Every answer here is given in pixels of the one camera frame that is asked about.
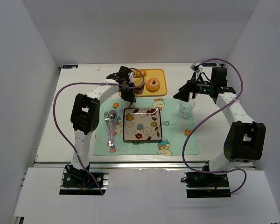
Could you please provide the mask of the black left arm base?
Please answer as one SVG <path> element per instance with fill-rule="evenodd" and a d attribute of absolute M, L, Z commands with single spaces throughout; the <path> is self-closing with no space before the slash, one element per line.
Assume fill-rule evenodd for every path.
<path fill-rule="evenodd" d="M 84 169 L 66 165 L 59 190 L 60 195 L 102 196 L 106 191 L 107 174 L 94 172 L 92 175 Z"/>

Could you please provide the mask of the metal spatula wooden handle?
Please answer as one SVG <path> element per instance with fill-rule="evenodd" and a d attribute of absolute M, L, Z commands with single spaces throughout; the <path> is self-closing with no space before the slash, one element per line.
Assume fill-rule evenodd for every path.
<path fill-rule="evenodd" d="M 140 96 L 144 91 L 144 86 L 140 87 L 140 88 L 137 88 L 135 89 L 135 96 Z"/>

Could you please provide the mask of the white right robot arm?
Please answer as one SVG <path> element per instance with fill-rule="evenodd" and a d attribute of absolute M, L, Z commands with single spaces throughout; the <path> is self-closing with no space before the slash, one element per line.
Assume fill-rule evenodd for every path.
<path fill-rule="evenodd" d="M 197 94 L 208 95 L 230 125 L 223 152 L 208 162 L 209 171 L 219 174 L 228 172 L 239 164 L 259 160 L 266 126 L 255 122 L 243 109 L 235 90 L 227 85 L 227 69 L 213 67 L 209 81 L 204 81 L 200 74 L 201 69 L 195 70 L 192 78 L 179 88 L 173 98 L 189 102 Z"/>

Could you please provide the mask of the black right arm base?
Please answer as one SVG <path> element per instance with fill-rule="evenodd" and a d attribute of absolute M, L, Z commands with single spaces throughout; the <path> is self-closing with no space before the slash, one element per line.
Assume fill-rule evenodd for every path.
<path fill-rule="evenodd" d="M 181 182 L 186 184 L 187 198 L 231 197 L 226 173 L 187 172 Z"/>

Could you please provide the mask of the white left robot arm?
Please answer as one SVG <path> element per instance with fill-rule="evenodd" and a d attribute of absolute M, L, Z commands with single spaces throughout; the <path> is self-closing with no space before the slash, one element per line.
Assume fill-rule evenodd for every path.
<path fill-rule="evenodd" d="M 121 66 L 116 74 L 107 76 L 106 83 L 87 94 L 76 95 L 70 118 L 75 136 L 75 155 L 70 163 L 72 168 L 84 170 L 89 166 L 90 140 L 99 124 L 100 106 L 118 92 L 124 101 L 134 103 L 134 87 L 132 70 Z"/>

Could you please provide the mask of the seeded bread slice large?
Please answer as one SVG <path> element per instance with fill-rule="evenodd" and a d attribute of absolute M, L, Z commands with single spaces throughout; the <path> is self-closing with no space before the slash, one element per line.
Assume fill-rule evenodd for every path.
<path fill-rule="evenodd" d="M 145 79 L 144 78 L 135 78 L 134 79 L 134 86 L 137 88 L 141 88 L 145 84 Z"/>

